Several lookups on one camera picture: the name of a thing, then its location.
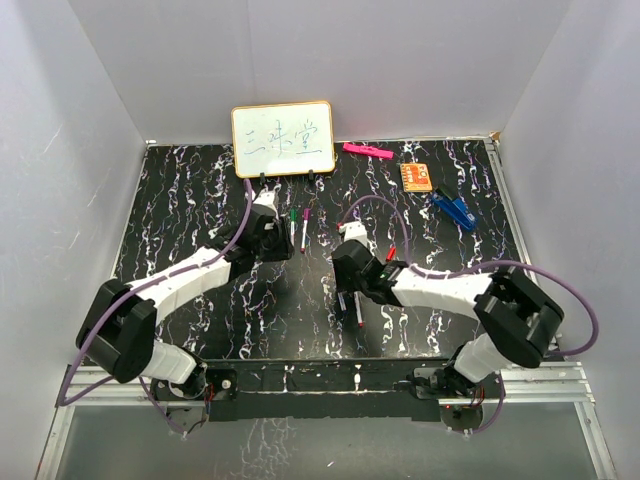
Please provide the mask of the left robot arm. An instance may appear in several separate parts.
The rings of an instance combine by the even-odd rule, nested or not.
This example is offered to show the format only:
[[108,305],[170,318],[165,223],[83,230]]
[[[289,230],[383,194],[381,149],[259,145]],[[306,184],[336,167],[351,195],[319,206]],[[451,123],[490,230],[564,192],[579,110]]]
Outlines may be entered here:
[[114,380],[139,376],[171,383],[186,399],[200,396],[207,376],[202,361],[156,338],[156,327],[183,305],[265,262],[291,258],[289,221],[264,205],[247,222],[225,227],[185,260],[147,279],[105,282],[76,338],[76,346]]

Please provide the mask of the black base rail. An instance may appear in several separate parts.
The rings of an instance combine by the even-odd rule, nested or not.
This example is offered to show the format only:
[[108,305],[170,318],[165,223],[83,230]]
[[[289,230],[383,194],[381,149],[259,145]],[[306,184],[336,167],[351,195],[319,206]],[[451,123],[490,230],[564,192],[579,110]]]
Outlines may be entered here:
[[211,360],[190,399],[152,380],[153,399],[200,407],[211,422],[259,418],[410,418],[437,422],[450,406],[483,407],[504,389],[495,374],[459,393],[436,386],[441,359]]

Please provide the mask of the blue stapler tool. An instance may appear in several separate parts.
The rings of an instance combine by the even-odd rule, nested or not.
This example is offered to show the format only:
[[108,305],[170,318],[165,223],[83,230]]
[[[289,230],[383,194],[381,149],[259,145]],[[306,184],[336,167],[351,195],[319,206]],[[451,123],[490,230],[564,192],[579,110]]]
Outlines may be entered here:
[[476,228],[476,217],[463,199],[446,185],[439,185],[434,189],[432,200],[464,230],[472,231]]

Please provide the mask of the white pen blue tip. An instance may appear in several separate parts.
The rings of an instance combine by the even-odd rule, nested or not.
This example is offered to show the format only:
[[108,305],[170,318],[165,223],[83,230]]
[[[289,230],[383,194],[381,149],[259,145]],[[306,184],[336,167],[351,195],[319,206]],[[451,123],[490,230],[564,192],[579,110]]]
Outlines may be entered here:
[[346,313],[348,312],[348,307],[347,307],[346,296],[344,292],[338,293],[338,301],[339,301],[341,312],[346,315]]

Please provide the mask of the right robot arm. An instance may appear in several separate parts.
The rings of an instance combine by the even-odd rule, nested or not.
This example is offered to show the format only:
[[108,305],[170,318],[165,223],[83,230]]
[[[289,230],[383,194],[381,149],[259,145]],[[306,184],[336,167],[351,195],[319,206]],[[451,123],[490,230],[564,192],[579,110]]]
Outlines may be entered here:
[[379,261],[361,242],[332,253],[337,291],[379,305],[425,307],[476,319],[484,333],[457,348],[446,366],[409,380],[433,396],[471,395],[489,375],[516,364],[537,368],[564,319],[562,308],[515,266],[458,277],[418,273],[404,261]]

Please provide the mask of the orange card pack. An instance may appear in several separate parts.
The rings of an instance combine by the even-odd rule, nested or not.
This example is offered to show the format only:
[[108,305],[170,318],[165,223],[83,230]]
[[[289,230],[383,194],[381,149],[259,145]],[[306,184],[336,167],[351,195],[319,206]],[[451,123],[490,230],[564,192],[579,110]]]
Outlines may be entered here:
[[405,192],[427,193],[433,190],[429,170],[424,163],[402,163],[400,174]]

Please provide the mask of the pink plastic clip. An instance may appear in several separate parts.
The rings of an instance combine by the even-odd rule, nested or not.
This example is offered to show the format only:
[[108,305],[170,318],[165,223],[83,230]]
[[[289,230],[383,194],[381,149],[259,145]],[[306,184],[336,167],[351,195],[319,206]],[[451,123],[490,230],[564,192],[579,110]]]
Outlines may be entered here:
[[350,154],[371,156],[385,160],[390,160],[394,157],[394,153],[390,150],[380,149],[368,145],[356,145],[353,143],[345,142],[342,148],[344,152]]

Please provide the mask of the small whiteboard with wooden frame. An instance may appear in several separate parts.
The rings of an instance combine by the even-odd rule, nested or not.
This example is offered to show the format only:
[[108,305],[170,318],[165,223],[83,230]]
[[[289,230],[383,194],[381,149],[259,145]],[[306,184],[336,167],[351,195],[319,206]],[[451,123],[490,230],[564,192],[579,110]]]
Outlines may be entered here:
[[242,179],[331,173],[336,157],[326,101],[236,107],[235,173]]

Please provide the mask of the white pen red tip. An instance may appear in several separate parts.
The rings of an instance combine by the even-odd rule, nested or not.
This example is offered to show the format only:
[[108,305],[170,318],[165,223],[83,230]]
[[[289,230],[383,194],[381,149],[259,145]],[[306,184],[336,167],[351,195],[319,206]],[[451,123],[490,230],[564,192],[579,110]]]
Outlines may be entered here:
[[361,308],[361,300],[358,292],[355,292],[353,295],[354,305],[356,310],[356,320],[359,328],[364,326],[363,316],[362,316],[362,308]]

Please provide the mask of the white pen purple tip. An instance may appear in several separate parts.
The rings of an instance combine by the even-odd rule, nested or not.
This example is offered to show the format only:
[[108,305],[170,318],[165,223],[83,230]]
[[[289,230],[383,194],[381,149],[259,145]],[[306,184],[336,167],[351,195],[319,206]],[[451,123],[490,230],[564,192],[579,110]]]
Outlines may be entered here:
[[301,253],[305,253],[306,252],[306,245],[307,245],[307,230],[308,230],[308,224],[309,224],[309,220],[302,220],[302,232],[301,232],[301,244],[300,244],[300,252]]

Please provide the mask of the white pen green tip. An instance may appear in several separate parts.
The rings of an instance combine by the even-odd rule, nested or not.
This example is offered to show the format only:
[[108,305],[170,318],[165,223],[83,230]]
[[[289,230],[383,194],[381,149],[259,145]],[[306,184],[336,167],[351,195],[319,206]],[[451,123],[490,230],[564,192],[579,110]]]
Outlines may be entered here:
[[296,234],[296,226],[297,226],[297,220],[295,222],[290,220],[290,213],[289,213],[289,224],[290,224],[290,231],[289,231],[289,235],[290,235],[290,241],[292,246],[295,246],[295,234]]

